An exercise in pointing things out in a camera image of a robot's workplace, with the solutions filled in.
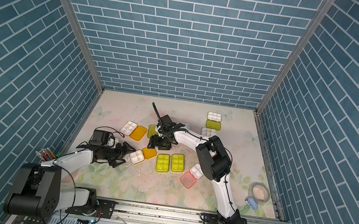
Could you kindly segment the green pillbox sideways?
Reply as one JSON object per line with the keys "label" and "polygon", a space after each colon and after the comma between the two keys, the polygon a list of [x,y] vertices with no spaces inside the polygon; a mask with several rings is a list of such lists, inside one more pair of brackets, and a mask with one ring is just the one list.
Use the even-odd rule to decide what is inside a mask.
{"label": "green pillbox sideways", "polygon": [[149,125],[148,127],[148,132],[147,132],[147,137],[151,138],[154,135],[157,135],[157,131],[156,131],[156,125]]}

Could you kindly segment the small orange pillbox front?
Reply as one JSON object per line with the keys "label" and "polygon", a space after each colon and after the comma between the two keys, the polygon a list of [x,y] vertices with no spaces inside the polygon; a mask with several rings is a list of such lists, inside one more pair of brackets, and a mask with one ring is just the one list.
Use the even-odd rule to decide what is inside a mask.
{"label": "small orange pillbox front", "polygon": [[135,152],[130,153],[130,161],[133,165],[142,163],[144,160],[148,160],[157,155],[155,149],[143,148],[142,150],[136,150]]}

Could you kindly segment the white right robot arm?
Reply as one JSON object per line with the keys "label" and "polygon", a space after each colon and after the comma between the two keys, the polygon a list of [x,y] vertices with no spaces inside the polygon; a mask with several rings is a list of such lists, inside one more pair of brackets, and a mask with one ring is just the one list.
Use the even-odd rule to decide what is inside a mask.
{"label": "white right robot arm", "polygon": [[237,208],[230,185],[232,160],[217,136],[210,138],[187,130],[181,123],[175,123],[169,116],[158,120],[157,134],[151,136],[150,149],[168,150],[171,145],[182,144],[197,153],[204,176],[212,182],[217,201],[218,224],[241,224],[243,220]]}

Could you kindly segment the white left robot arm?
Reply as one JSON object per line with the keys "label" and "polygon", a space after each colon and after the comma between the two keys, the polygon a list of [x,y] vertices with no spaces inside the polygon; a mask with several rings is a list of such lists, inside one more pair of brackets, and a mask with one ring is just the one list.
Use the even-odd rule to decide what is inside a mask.
{"label": "white left robot arm", "polygon": [[27,163],[5,199],[4,212],[48,220],[56,211],[84,216],[99,216],[101,210],[96,190],[76,185],[73,172],[92,163],[106,163],[116,168],[136,149],[129,143],[115,147],[83,142],[78,150],[55,160]]}

